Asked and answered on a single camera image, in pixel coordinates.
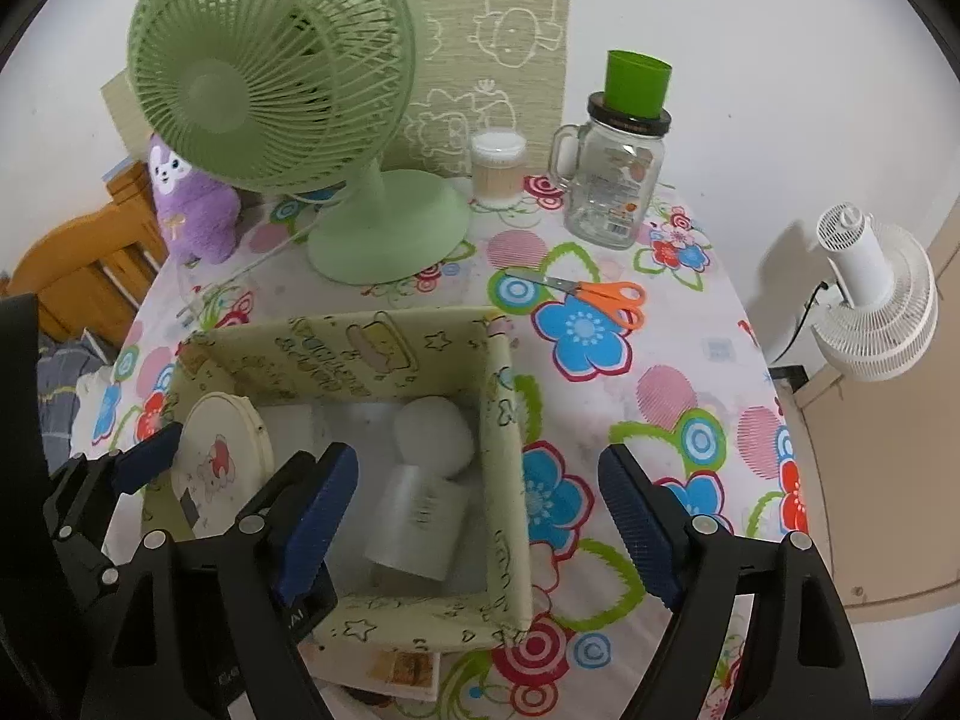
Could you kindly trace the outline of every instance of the black jar lid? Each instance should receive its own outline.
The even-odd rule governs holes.
[[[604,103],[603,92],[594,92],[587,101],[587,114],[591,119],[596,119],[600,124],[606,124],[607,127],[619,129],[622,132],[629,132],[632,135],[647,135],[659,138],[666,135],[670,130],[670,114],[666,109],[661,109],[659,119],[637,119],[620,111],[614,111],[608,108]]]

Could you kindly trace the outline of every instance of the white fan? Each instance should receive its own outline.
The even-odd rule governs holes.
[[[824,212],[817,239],[843,295],[812,327],[824,357],[859,381],[884,381],[909,370],[937,325],[937,289],[926,251],[906,230],[877,223],[846,203]]]

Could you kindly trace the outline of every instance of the plush toy face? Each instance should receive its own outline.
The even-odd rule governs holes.
[[[150,149],[150,179],[160,194],[173,194],[179,181],[190,175],[193,166],[176,151],[155,145]]]

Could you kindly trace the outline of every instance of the blue gripper pad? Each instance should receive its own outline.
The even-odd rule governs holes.
[[[625,461],[633,463],[634,459],[628,454]],[[683,602],[683,586],[674,574],[672,545],[621,459],[610,447],[600,455],[597,480],[613,524],[620,531],[643,586],[676,613]]]
[[[357,454],[342,445],[333,469],[304,508],[283,548],[283,569],[274,591],[285,605],[309,591],[357,487]]]
[[[171,422],[147,440],[124,452],[113,468],[113,491],[133,495],[174,464],[184,425]]]

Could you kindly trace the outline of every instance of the scissors blade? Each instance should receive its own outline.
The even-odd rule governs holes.
[[[533,271],[525,271],[522,268],[507,268],[504,272],[507,274],[507,276],[512,276],[513,278],[522,278],[524,281],[532,281],[534,284],[542,284],[544,287],[550,287],[554,290],[570,293],[570,295],[576,293],[576,290],[579,288],[579,284],[576,281],[568,281],[565,278],[554,278],[553,276],[535,274]]]

